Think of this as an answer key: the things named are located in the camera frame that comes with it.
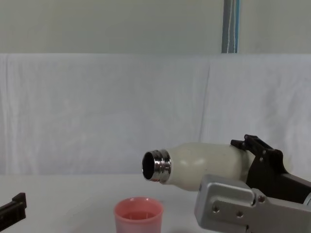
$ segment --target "table surface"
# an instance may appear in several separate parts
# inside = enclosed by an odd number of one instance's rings
[[[26,219],[4,233],[114,233],[114,205],[146,196],[164,205],[162,233],[208,233],[193,214],[196,192],[142,175],[0,176],[0,204],[26,193]]]

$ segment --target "robotic arm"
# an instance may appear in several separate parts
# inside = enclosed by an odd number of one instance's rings
[[[19,193],[12,201],[0,207],[0,232],[26,218],[26,195]]]
[[[231,145],[255,156],[246,183],[205,175],[194,211],[199,226],[223,233],[311,232],[311,183],[286,171],[281,151],[257,136],[244,139]]]

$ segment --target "blue cable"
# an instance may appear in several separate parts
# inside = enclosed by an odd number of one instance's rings
[[[236,25],[235,25],[235,53],[238,52],[238,41],[239,41],[239,21],[240,21],[240,0],[236,0],[236,15],[235,15],[235,20],[236,20]]]

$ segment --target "pink cup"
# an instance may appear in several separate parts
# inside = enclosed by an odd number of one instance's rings
[[[117,233],[160,233],[162,204],[152,198],[135,197],[120,201],[114,209]]]

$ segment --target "white bottle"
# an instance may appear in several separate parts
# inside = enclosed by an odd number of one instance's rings
[[[254,158],[251,152],[231,145],[185,143],[173,149],[147,152],[142,172],[147,180],[197,191],[206,174],[245,182]]]

